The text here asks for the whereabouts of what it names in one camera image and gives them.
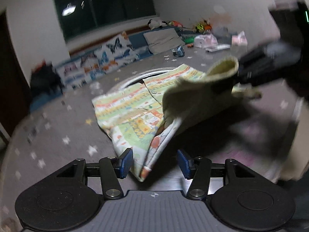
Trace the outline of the yellow orange toy pile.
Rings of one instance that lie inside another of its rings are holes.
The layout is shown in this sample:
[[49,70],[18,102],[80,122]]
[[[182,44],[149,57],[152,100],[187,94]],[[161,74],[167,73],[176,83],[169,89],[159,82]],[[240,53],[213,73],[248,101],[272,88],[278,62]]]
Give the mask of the yellow orange toy pile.
[[211,32],[213,28],[209,19],[203,19],[195,25],[194,29],[196,32],[204,34],[206,32]]

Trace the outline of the pink tissue pack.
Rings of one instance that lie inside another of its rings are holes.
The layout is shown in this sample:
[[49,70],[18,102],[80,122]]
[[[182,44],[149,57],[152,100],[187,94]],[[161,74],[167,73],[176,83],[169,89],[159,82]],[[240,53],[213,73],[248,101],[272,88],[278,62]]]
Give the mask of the pink tissue pack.
[[237,35],[232,35],[232,45],[233,46],[248,46],[248,41],[244,31]]

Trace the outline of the round black induction cooker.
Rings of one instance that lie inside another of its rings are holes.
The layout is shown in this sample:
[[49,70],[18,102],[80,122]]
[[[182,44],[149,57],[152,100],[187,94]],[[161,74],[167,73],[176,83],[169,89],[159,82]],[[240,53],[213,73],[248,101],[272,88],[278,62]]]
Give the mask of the round black induction cooker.
[[173,69],[175,69],[175,67],[156,68],[156,69],[147,70],[141,73],[136,73],[133,76],[116,83],[116,85],[113,86],[109,91],[107,91],[107,93],[114,93],[116,91],[123,90],[136,83],[143,83],[144,79],[146,78],[165,74]]

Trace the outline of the dark clothes pile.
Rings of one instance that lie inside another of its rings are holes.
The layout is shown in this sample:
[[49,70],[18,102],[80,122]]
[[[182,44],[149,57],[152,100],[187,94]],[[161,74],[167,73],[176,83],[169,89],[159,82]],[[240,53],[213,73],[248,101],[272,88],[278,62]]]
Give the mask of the dark clothes pile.
[[51,92],[55,93],[58,90],[62,92],[62,88],[61,78],[56,73],[51,62],[47,63],[43,60],[32,70],[30,78],[32,98],[36,98],[43,93],[50,95]]

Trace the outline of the green toy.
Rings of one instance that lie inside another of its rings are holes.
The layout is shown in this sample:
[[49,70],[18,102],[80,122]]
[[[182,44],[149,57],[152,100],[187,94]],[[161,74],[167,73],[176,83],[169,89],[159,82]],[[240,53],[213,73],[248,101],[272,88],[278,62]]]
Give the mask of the green toy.
[[185,42],[185,44],[193,44],[194,43],[194,38],[195,37],[182,37],[182,39]]

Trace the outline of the white remote device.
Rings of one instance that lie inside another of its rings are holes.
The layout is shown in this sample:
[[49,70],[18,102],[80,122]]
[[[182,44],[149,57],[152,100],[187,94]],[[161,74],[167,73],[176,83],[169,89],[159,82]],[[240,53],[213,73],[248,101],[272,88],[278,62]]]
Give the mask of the white remote device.
[[215,46],[209,46],[205,48],[205,51],[206,52],[217,52],[217,51],[230,49],[230,47],[231,47],[230,44],[217,44]]

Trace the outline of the grey cushion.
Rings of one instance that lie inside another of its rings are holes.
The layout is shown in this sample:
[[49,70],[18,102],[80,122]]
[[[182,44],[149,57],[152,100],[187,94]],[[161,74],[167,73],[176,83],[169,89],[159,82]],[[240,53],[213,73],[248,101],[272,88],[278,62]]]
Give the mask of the grey cushion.
[[154,55],[185,45],[185,42],[174,28],[146,32],[143,36],[149,51]]

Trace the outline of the colourful patterned children's garment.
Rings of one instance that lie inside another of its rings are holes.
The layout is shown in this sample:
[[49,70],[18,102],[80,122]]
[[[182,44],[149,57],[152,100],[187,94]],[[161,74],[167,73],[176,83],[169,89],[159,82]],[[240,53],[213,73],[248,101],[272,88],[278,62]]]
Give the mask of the colourful patterned children's garment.
[[169,141],[239,100],[261,98],[251,86],[237,86],[239,63],[225,57],[207,72],[186,64],[123,90],[92,100],[99,127],[117,154],[133,151],[132,174],[144,181]]

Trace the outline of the dark green framed window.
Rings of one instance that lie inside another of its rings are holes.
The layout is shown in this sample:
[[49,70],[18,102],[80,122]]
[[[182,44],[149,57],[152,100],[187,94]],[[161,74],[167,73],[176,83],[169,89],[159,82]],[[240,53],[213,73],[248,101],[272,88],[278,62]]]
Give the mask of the dark green framed window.
[[156,15],[153,0],[54,0],[66,41],[97,28]]

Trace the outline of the black pen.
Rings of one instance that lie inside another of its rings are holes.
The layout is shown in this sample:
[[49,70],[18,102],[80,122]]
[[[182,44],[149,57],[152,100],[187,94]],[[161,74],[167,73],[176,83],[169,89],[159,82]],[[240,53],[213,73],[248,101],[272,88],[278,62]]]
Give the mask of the black pen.
[[35,125],[33,125],[27,135],[27,141],[29,144],[32,144],[33,141],[35,140],[35,138],[37,137],[38,133],[40,131],[40,124],[36,123]]

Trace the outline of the butterfly pattern pillow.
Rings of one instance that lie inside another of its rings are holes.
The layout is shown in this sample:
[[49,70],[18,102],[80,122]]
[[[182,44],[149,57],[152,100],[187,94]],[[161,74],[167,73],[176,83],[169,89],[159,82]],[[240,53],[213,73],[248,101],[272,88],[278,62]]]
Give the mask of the butterfly pattern pillow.
[[55,67],[65,90],[70,91],[139,60],[126,32],[99,47],[89,50]]

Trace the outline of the white pink tissue box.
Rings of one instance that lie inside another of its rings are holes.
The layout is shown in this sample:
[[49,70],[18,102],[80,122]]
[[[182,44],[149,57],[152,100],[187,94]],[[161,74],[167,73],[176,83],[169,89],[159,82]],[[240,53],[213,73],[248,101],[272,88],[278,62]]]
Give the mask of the white pink tissue box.
[[217,45],[217,39],[212,34],[198,35],[194,38],[194,47],[196,48],[205,49]]

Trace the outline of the grey star pattern tablecloth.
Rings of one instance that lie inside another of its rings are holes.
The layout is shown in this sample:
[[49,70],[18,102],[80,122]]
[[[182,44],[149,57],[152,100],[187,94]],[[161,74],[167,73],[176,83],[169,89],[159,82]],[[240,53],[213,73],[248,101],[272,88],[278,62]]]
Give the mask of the grey star pattern tablecloth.
[[[77,158],[97,162],[114,155],[110,138],[99,128],[92,99],[107,93],[116,83],[136,73],[186,64],[206,72],[223,57],[240,57],[245,47],[216,53],[188,48],[177,58],[167,51],[129,64],[80,89],[69,91],[27,116],[15,129],[1,167],[1,231],[20,231],[15,200],[28,187]],[[217,123],[200,123],[176,136],[164,150],[150,175],[139,182],[133,175],[120,181],[127,190],[182,190],[186,180],[174,157],[178,147],[193,148],[197,141],[188,138],[199,134],[205,141],[205,153],[215,163],[234,158],[271,181],[279,178],[282,161],[291,146],[302,100],[278,80],[259,87],[260,99],[235,105],[227,117]],[[40,124],[40,131],[29,144],[30,128]]]

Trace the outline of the blue bench seat cushion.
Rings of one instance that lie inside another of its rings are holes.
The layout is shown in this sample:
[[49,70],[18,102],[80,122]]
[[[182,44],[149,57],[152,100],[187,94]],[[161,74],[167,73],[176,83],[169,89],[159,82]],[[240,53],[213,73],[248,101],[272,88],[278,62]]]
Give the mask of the blue bench seat cushion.
[[173,29],[182,38],[184,30],[179,27],[157,28],[128,35],[121,32],[110,40],[78,53],[72,59],[53,66],[42,61],[31,73],[29,111],[33,112],[64,92],[89,84],[98,78],[150,57],[153,53],[144,35]]

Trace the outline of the black white plush toy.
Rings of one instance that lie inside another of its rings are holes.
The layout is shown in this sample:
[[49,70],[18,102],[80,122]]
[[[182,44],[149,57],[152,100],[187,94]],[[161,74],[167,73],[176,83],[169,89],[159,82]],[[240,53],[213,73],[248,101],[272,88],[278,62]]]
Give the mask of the black white plush toy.
[[172,21],[161,21],[161,20],[154,20],[154,19],[150,19],[148,21],[148,27],[151,30],[157,29],[157,28],[163,28],[163,27],[168,27],[168,26],[173,26],[173,22]]

